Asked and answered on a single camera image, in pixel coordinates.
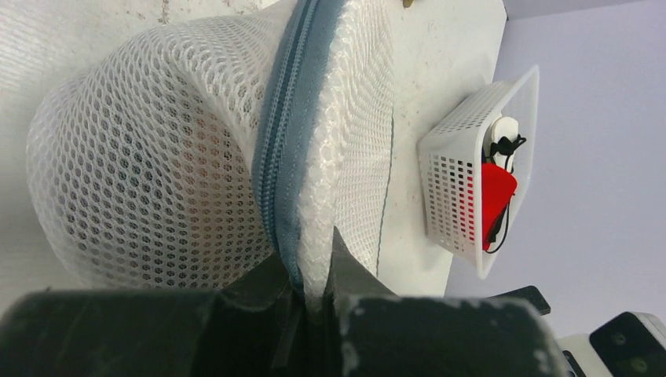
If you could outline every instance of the white device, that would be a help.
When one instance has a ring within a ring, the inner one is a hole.
[[[518,133],[518,121],[510,116],[502,116],[492,124],[489,134],[490,144],[499,143],[502,137],[514,141],[520,136]],[[501,153],[496,153],[493,159],[498,167],[506,169],[509,173],[514,171],[514,155],[505,156]]]
[[[666,326],[652,314],[625,312],[591,334],[558,344],[569,377],[666,376]]]

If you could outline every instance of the mesh laundry bag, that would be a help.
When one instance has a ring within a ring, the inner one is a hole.
[[[376,273],[391,72],[383,2],[282,0],[138,35],[31,124],[46,237],[95,287],[224,287],[277,251],[316,307],[334,226]]]

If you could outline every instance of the black cord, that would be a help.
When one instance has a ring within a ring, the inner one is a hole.
[[[496,143],[490,144],[490,155],[486,159],[489,159],[491,163],[497,163],[495,161],[495,155],[499,153],[502,156],[506,156],[508,161],[509,158],[514,155],[516,149],[520,148],[525,142],[527,142],[527,138],[522,137],[520,134],[518,134],[518,137],[516,137],[516,140],[514,141],[509,140],[506,136],[502,136]],[[514,173],[514,167],[511,167],[509,173]]]
[[[509,157],[507,156],[507,161],[504,162],[504,170],[509,168]],[[509,200],[509,203],[507,203],[507,224],[504,226],[504,235],[502,236],[502,240],[499,242],[499,246],[495,248],[493,251],[486,251],[486,254],[495,254],[501,247],[504,245],[504,241],[507,240],[507,234],[509,233],[509,208],[511,206],[511,201]]]

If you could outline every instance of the zipper teeth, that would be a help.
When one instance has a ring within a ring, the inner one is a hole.
[[[278,95],[273,98],[269,111],[270,126],[267,132],[267,141],[265,143],[264,154],[260,162],[260,171],[258,177],[260,189],[258,198],[259,206],[262,209],[262,217],[266,232],[269,234],[275,247],[277,248],[277,239],[275,234],[275,189],[277,176],[280,169],[280,160],[283,154],[284,139],[288,127],[288,121],[291,118],[291,104],[297,73],[300,72],[300,65],[305,48],[310,24],[312,23],[314,9],[320,0],[306,0],[303,6],[303,13],[296,25],[294,34],[285,48],[284,58],[281,63],[280,77],[278,80]]]

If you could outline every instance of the zipper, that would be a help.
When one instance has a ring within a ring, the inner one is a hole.
[[[296,5],[294,16],[287,26],[287,30],[291,29],[289,39],[277,53],[282,55],[277,57],[281,58],[279,65],[276,65],[279,69],[277,71],[274,69],[272,73],[275,81],[270,84],[275,88],[275,92],[266,93],[266,98],[270,99],[271,103],[264,104],[264,107],[269,106],[262,122],[266,128],[259,130],[258,134],[258,140],[264,142],[263,145],[257,144],[254,153],[252,176],[255,200],[262,214],[266,234],[278,252],[280,250],[275,230],[276,183],[284,151],[285,135],[291,119],[291,100],[301,71],[313,14],[320,1],[305,0]]]

